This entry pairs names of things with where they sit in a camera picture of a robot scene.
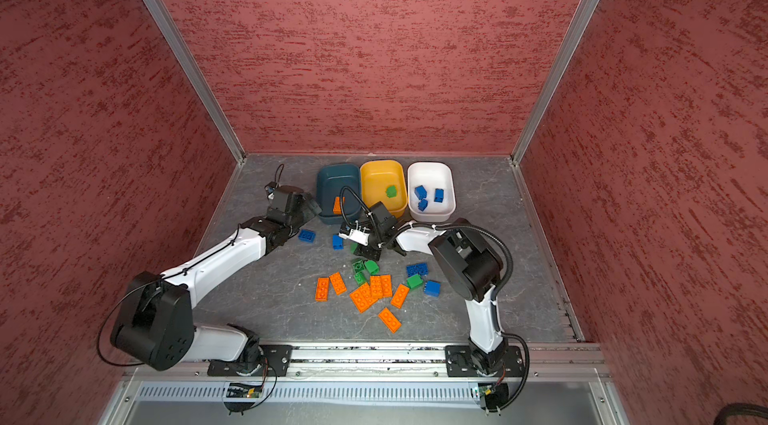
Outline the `blue lego small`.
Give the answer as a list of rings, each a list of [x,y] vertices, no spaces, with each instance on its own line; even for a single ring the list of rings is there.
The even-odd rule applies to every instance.
[[[434,193],[434,201],[436,203],[443,203],[445,197],[445,192],[443,189],[437,188]]]

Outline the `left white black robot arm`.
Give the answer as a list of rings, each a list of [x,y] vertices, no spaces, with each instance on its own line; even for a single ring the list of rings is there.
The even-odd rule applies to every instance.
[[[233,324],[202,325],[193,311],[211,291],[244,267],[296,237],[321,208],[294,186],[273,183],[269,206],[236,226],[221,243],[160,274],[142,272],[109,312],[111,346],[133,365],[166,371],[179,363],[207,361],[234,375],[265,374],[268,361],[255,332]]]

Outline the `blue lego pair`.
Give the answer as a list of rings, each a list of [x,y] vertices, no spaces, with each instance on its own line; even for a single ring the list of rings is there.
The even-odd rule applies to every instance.
[[[414,192],[419,201],[426,200],[428,197],[428,192],[423,185],[417,186]]]

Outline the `dark teal plastic bin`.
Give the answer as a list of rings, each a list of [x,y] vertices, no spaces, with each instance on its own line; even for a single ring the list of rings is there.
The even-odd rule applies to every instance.
[[[361,212],[360,202],[354,194],[361,197],[361,175],[358,166],[351,163],[339,163],[320,169],[316,177],[316,201],[322,211],[318,218],[326,225],[340,225],[342,214],[334,215],[334,199],[339,196],[342,210],[350,221],[356,220]]]

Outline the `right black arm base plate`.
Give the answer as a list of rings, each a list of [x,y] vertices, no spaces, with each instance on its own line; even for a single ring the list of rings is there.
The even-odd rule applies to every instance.
[[[474,345],[448,345],[444,354],[447,375],[452,378],[521,378],[524,373],[524,358],[517,346],[502,343],[495,351],[484,353]]]

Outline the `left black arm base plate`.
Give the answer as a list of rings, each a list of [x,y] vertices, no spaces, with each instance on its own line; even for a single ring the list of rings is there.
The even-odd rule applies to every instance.
[[[263,376],[285,377],[294,347],[288,344],[266,344],[254,349],[255,359],[243,363],[211,360],[207,375],[255,379]]]

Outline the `yellow plastic bin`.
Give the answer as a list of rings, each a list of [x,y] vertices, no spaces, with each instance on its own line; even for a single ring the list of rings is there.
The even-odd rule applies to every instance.
[[[402,165],[395,160],[376,160],[364,163],[360,167],[361,195],[369,208],[382,202],[392,215],[400,218],[408,205],[406,180]],[[388,198],[386,188],[394,185],[397,196]]]

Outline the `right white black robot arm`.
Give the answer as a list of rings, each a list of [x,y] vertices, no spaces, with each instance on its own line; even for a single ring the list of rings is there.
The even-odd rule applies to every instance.
[[[513,258],[503,241],[465,219],[399,222],[381,204],[363,216],[355,221],[344,217],[340,237],[367,251],[390,249],[434,257],[448,284],[465,300],[472,367],[485,376],[500,370],[509,335],[500,325],[498,295],[513,272]]]

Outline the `white plastic bin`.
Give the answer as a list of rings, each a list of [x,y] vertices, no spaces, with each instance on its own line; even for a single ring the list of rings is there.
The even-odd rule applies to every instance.
[[[423,185],[428,197],[419,201],[414,189]],[[444,202],[436,203],[434,193],[437,188],[445,192]],[[450,167],[440,162],[415,162],[407,170],[407,190],[411,217],[419,222],[447,222],[457,208],[453,173]]]

